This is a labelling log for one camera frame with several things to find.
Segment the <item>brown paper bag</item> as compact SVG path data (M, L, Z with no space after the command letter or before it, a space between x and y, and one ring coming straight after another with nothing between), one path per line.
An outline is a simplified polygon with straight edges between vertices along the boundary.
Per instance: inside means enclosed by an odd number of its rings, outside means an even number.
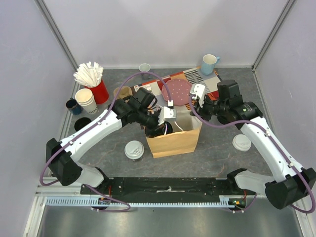
M178 111L177 119L171 123L173 132L166 135L147 138L150 151L154 158L162 158L195 151L202 122L190 111Z

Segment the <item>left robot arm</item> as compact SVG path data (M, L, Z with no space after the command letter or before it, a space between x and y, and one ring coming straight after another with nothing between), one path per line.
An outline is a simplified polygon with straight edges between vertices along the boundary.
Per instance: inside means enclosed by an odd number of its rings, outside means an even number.
M151 92L140 88L127 100L114 100L98 118L75 134L61 141L50 139L46 144L46 161L57 182L62 186L79 182L90 185L97 194L104 194L108 190L106 175L99 168L83 165L79 160L102 139L127 124L136 122L148 131L162 129L158 113L149 112L149 106L156 101Z

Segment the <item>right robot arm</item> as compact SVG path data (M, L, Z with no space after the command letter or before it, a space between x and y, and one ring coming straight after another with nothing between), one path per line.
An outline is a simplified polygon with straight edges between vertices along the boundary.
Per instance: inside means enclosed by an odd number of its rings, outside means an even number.
M286 150L268 126L263 113L253 102L244 102L235 80L224 80L217 84L219 97L211 100L202 84L194 84L190 90L189 105L193 115L204 124L210 123L212 116L219 118L218 128L235 125L256 147L270 168L271 176L252 173L245 168L228 174L227 191L238 194L249 190L264 194L277 209L283 209L306 196L310 196L312 206L301 210L310 214L316 209L312 188L316 182L313 168L305 169Z

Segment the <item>black lid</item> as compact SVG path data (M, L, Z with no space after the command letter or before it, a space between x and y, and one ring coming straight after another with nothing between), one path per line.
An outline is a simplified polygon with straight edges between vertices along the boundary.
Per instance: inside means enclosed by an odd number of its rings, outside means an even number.
M171 123L165 121L164 127L162 129L162 134L167 135L167 134L171 134L171 133L173 133L173 127L172 127Z

